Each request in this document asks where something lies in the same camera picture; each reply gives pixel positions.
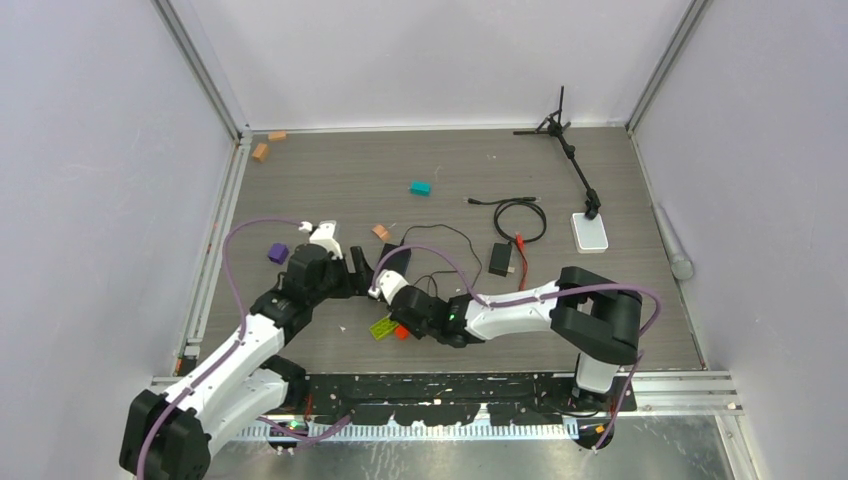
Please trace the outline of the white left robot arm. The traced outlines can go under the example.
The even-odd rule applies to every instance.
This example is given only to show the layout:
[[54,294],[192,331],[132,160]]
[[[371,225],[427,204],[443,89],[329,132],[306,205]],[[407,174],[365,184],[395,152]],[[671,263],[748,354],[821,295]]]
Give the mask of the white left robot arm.
[[305,371],[280,350],[321,302],[366,295],[373,274],[359,246],[340,258],[320,245],[298,246],[224,344],[165,391],[133,399],[120,467],[139,479],[201,479],[221,447],[260,415],[298,412]]

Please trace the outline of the black power adapter with cord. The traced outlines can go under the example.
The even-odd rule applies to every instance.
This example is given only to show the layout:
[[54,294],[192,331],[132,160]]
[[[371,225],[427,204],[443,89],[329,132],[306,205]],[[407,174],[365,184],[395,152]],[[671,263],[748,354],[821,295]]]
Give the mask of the black power adapter with cord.
[[[476,250],[474,249],[474,244],[473,244],[472,240],[470,239],[470,237],[468,235],[466,235],[465,233],[463,233],[462,231],[460,231],[459,229],[454,228],[453,226],[450,226],[450,225],[447,225],[447,224],[443,224],[443,223],[437,223],[437,224],[431,224],[431,225],[413,225],[405,231],[405,233],[401,237],[400,243],[398,245],[404,246],[405,243],[406,243],[406,239],[407,239],[408,234],[413,230],[416,230],[416,229],[418,229],[418,230],[436,229],[436,228],[447,229],[451,232],[454,232],[454,233],[460,235],[462,238],[465,239],[466,243],[468,244],[471,255],[475,259],[475,261],[476,261],[476,263],[478,264],[478,267],[479,267],[478,272],[476,273],[473,281],[471,282],[472,287],[474,287],[476,285],[477,281],[479,280],[480,275],[483,272],[483,263],[482,263],[480,256],[477,254]],[[496,242],[495,246],[508,246],[508,247],[512,248],[512,243],[501,244],[501,243]],[[527,272],[526,272],[525,267],[527,267],[527,262],[526,262],[526,258],[523,256],[524,254],[521,253],[521,255],[522,255],[521,258],[522,258],[523,263],[522,263],[521,280],[519,282],[519,286],[524,287],[524,286],[526,286],[526,273]],[[513,270],[509,263],[510,263],[510,260],[507,259],[507,265],[506,265],[506,270],[505,270],[505,272],[507,274],[509,274]],[[413,283],[413,286],[417,286],[419,282],[426,279],[427,280],[426,292],[438,294],[439,291],[438,291],[438,283],[437,283],[436,275],[451,274],[451,273],[456,273],[456,272],[455,272],[455,270],[448,269],[448,270],[438,270],[438,271],[434,271],[434,272],[431,272],[431,273],[426,274],[426,275],[422,275],[421,277],[419,277]]]

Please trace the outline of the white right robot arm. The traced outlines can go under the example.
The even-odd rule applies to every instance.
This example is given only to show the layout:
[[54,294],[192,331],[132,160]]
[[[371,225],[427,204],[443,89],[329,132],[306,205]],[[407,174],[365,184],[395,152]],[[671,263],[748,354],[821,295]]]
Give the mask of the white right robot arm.
[[448,300],[384,270],[369,294],[385,301],[391,320],[413,336],[429,336],[453,348],[513,334],[557,334],[579,351],[570,392],[584,410],[605,403],[619,368],[635,364],[638,357],[644,292],[579,267],[566,267],[558,279],[534,289],[466,293]]

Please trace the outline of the black network switch box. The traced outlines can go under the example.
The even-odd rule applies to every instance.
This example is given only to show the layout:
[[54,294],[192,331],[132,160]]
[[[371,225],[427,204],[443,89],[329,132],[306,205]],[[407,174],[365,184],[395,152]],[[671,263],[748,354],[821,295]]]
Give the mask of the black network switch box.
[[407,269],[411,259],[411,250],[405,246],[386,243],[381,251],[377,265],[374,267],[372,284],[378,285],[379,277],[384,270],[393,271],[399,278],[401,285],[409,284],[406,279]]

